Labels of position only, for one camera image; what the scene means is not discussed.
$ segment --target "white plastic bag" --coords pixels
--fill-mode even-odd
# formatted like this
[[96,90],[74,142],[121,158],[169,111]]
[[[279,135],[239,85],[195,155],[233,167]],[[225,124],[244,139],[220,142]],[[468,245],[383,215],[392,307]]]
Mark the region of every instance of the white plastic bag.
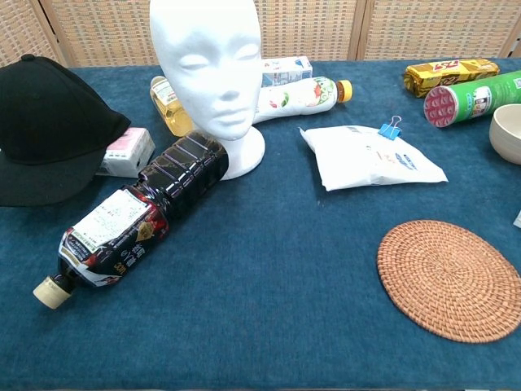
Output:
[[443,170],[418,149],[365,126],[300,130],[317,157],[327,191],[407,182],[447,182]]

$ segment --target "small box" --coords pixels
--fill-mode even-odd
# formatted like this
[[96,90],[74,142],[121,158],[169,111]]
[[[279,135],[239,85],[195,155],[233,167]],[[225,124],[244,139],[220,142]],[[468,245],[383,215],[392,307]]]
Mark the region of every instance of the small box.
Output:
[[148,164],[155,144],[145,128],[128,128],[107,147],[97,175],[137,178]]
[[437,63],[410,65],[405,70],[405,88],[423,98],[437,86],[451,86],[499,73],[497,64],[487,59],[451,59]]
[[262,86],[281,86],[313,76],[313,67],[305,55],[263,59]]

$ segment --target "yellow oil bottle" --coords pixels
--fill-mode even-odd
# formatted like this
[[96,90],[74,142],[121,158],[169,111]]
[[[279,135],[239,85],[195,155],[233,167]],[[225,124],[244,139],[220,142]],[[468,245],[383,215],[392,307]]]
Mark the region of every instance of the yellow oil bottle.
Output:
[[173,135],[182,137],[194,129],[192,120],[177,99],[166,77],[156,76],[151,80],[150,96]]

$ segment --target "cap brim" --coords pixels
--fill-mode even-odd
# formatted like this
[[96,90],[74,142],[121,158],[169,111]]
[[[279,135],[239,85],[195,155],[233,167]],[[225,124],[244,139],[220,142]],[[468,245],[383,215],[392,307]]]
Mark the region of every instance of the cap brim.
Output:
[[47,165],[20,165],[0,151],[0,206],[40,206],[66,200],[96,174],[105,149]]

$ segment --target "white ceramic bowl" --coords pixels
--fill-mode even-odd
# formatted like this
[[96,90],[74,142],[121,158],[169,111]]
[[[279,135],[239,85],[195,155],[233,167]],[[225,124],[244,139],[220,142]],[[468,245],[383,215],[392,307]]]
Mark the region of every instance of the white ceramic bowl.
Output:
[[521,104],[497,108],[488,136],[494,150],[503,159],[521,165]]

